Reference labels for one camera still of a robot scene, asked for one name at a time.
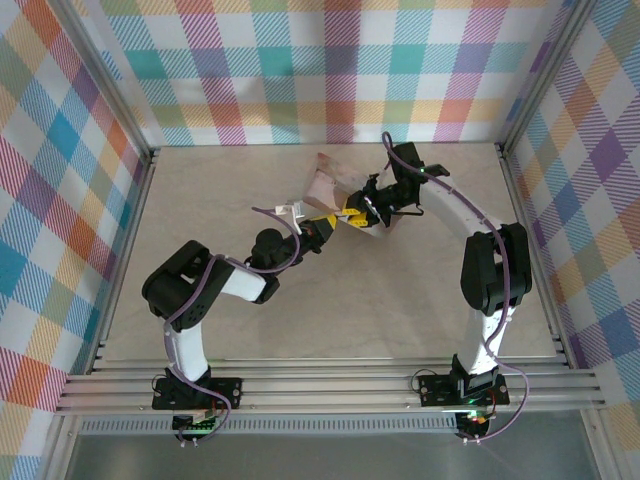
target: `mounting plate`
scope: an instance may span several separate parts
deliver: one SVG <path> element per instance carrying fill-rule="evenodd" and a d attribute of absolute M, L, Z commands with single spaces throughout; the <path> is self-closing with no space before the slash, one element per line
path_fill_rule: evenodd
<path fill-rule="evenodd" d="M 503 375 L 496 376 L 495 385 L 477 396 L 469 396 L 461 399 L 455 386 L 451 383 L 449 375 L 420 375 L 418 379 L 418 391 L 420 392 L 420 404 L 423 407 L 458 407 L 469 405 L 469 410 L 475 407 L 488 407 L 493 405 L 490 391 L 496 398 L 496 405 L 509 405 L 509 392 Z"/>
<path fill-rule="evenodd" d="M 205 378 L 197 382 L 201 387 L 227 397 L 231 408 L 240 407 L 242 398 L 241 378 Z M 153 410 L 208 410 L 226 408 L 222 400 L 194 391 L 174 378 L 159 378 L 155 383 L 155 395 L 151 403 Z"/>

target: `metal grate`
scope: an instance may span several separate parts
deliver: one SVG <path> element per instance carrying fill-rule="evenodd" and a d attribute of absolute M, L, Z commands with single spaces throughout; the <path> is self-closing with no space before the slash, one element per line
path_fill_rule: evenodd
<path fill-rule="evenodd" d="M 362 435 L 374 433 L 449 433 L 456 429 L 453 413 L 380 415 L 233 415 L 221 433 L 281 435 Z M 83 435 L 153 435 L 171 433 L 171 417 L 86 417 Z"/>

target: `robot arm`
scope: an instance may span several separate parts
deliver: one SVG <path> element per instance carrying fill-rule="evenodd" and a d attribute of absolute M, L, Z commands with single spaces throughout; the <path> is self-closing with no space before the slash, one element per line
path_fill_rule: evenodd
<path fill-rule="evenodd" d="M 446 178 L 449 177 L 449 172 L 444 167 L 425 166 L 422 163 L 413 143 L 397 145 L 393 152 L 414 169 L 429 173 L 432 177 L 440 177 L 439 181 L 455 188 L 452 180 Z M 426 381 L 434 382 L 428 386 L 430 395 L 437 400 L 433 404 L 441 405 L 443 399 L 450 402 L 446 405 L 473 403 L 478 394 L 489 389 L 495 390 L 496 382 L 504 381 L 498 378 L 501 377 L 497 373 L 498 366 L 487 353 L 485 342 L 497 331 L 503 309 L 508 309 L 510 319 L 524 294 L 531 289 L 526 231 L 519 223 L 504 225 L 488 217 L 494 225 L 501 225 L 498 234 L 508 256 L 510 298 L 505 299 L 503 263 L 498 257 L 500 251 L 493 234 L 483 221 L 471 214 L 456 195 L 437 182 L 428 181 L 423 175 L 407 170 L 395 162 L 391 162 L 391 166 L 395 184 L 378 190 L 377 175 L 372 175 L 362 190 L 348 198 L 342 214 L 349 217 L 348 223 L 360 228 L 371 227 L 380 222 L 389 226 L 393 215 L 412 214 L 403 212 L 403 208 L 422 205 L 435 214 L 457 238 L 465 241 L 460 286 L 470 312 L 463 346 L 460 354 L 453 356 L 449 375 L 435 376 L 444 378 L 429 377 Z M 321 246 L 335 229 L 336 217 L 319 217 L 304 221 L 299 226 L 302 230 L 302 234 L 298 236 L 300 250 L 292 265 L 300 263 L 303 255 L 309 251 L 320 253 Z M 210 369 L 202 347 L 202 318 L 220 293 L 235 295 L 257 304 L 267 301 L 279 287 L 279 282 L 277 273 L 265 273 L 265 269 L 273 272 L 274 268 L 285 265 L 294 254 L 293 236 L 285 239 L 277 230 L 263 230 L 256 237 L 256 244 L 245 264 L 218 256 L 210 274 L 205 278 L 204 272 L 212 255 L 198 242 L 190 241 L 148 278 L 142 294 L 154 315 L 167 320 L 188 304 L 169 326 L 168 321 L 165 324 L 167 351 L 186 380 L 198 385 L 210 385 L 208 388 L 211 390 L 222 391 L 225 382 L 220 385 L 220 379 L 217 379 L 216 384 L 216 379 L 210 378 Z M 191 302 L 195 292 L 201 287 L 202 291 Z M 504 329 L 488 345 L 494 354 L 498 353 L 503 333 Z M 207 405 L 206 398 L 189 390 L 179 378 L 171 376 L 169 371 L 167 377 L 169 381 L 164 382 L 165 387 L 162 387 L 166 390 L 159 392 L 160 397 L 175 399 L 176 395 L 180 395 L 181 400 L 168 402 L 158 409 L 177 409 L 177 404 L 184 410 L 207 408 L 204 406 Z M 241 383 L 241 379 L 233 379 L 233 382 Z M 421 401 L 423 405 L 428 405 L 430 400 L 421 396 Z"/>
<path fill-rule="evenodd" d="M 458 190 L 449 172 L 441 165 L 425 166 L 413 143 L 397 145 L 393 152 L 415 170 L 438 177 L 454 190 Z M 365 188 L 351 195 L 343 214 L 349 215 L 349 223 L 361 228 L 379 222 L 390 225 L 391 216 L 402 215 L 402 208 L 409 205 L 422 206 L 433 213 L 461 241 L 465 242 L 464 261 L 460 286 L 470 306 L 469 321 L 462 349 L 454 355 L 450 374 L 456 385 L 459 400 L 487 390 L 495 385 L 497 364 L 488 354 L 485 342 L 497 331 L 502 311 L 507 308 L 507 321 L 524 294 L 531 290 L 531 266 L 527 233 L 522 225 L 502 222 L 486 215 L 498 229 L 504 241 L 510 276 L 510 298 L 504 299 L 504 272 L 500 254 L 490 229 L 482 219 L 474 215 L 446 185 L 428 181 L 424 175 L 412 172 L 389 157 L 396 183 L 377 189 L 377 175 L 372 175 Z M 499 331 L 488 345 L 497 355 L 504 329 Z"/>
<path fill-rule="evenodd" d="M 318 217 L 300 223 L 300 249 L 293 265 L 308 252 L 320 253 L 336 226 L 335 216 Z M 266 229 L 258 234 L 245 265 L 227 257 L 213 259 L 209 250 L 191 240 L 149 276 L 142 296 L 151 312 L 165 321 L 174 315 L 200 287 L 197 299 L 170 325 L 165 326 L 165 346 L 176 370 L 191 381 L 207 377 L 209 364 L 202 344 L 202 319 L 219 294 L 233 295 L 261 304 L 279 287 L 277 273 L 257 273 L 287 263 L 295 254 L 293 236 L 283 238 L 279 231 Z M 207 265 L 214 261 L 205 277 Z"/>

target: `plaid wall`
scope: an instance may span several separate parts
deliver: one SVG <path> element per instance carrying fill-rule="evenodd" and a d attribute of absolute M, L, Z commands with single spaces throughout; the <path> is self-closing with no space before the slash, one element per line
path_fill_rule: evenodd
<path fill-rule="evenodd" d="M 540 50 L 538 50 L 533 63 L 531 63 L 531 67 L 529 67 L 529 72 L 527 73 L 527 76 L 522 83 L 522 86 L 520 87 L 518 96 L 511 105 L 511 109 L 509 110 L 507 119 L 500 131 L 498 142 L 503 142 L 507 134 L 509 133 L 509 130 L 511 130 L 511 127 L 513 126 L 513 123 L 517 118 L 518 113 L 520 113 L 523 102 L 527 99 L 527 97 L 531 93 L 531 90 L 533 90 L 533 86 L 538 79 L 538 76 L 540 75 L 542 66 L 553 54 L 554 44 L 562 33 L 562 28 L 567 21 L 569 14 L 571 13 L 571 9 L 577 1 L 579 0 L 564 0 L 562 2 L 560 10 L 558 10 L 556 17 L 551 24 L 551 28 L 549 28 L 547 35 L 544 38 L 544 42 L 542 42 L 542 45 L 540 46 Z"/>
<path fill-rule="evenodd" d="M 640 478 L 640 1 L 598 2 L 514 169 L 571 346 Z"/>
<path fill-rule="evenodd" d="M 141 163 L 44 0 L 0 0 L 0 59 L 0 479 L 29 479 Z"/>
<path fill-rule="evenodd" d="M 494 141 L 562 3 L 74 1 L 155 145 Z"/>

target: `beige floor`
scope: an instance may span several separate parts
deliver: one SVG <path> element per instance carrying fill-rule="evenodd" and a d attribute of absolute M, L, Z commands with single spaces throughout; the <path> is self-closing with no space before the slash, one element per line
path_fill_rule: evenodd
<path fill-rule="evenodd" d="M 514 214 L 489 144 L 420 144 L 491 214 Z M 375 172 L 380 145 L 165 148 L 107 342 L 108 359 L 164 358 L 159 322 L 140 295 L 145 278 L 189 239 L 244 259 L 273 221 L 251 212 L 300 198 L 318 151 Z M 432 215 L 404 218 L 386 239 L 339 225 L 322 255 L 282 274 L 266 304 L 219 297 L 204 321 L 210 358 L 449 356 L 462 338 L 463 245 Z M 554 349 L 534 288 L 509 326 L 505 356 Z"/>

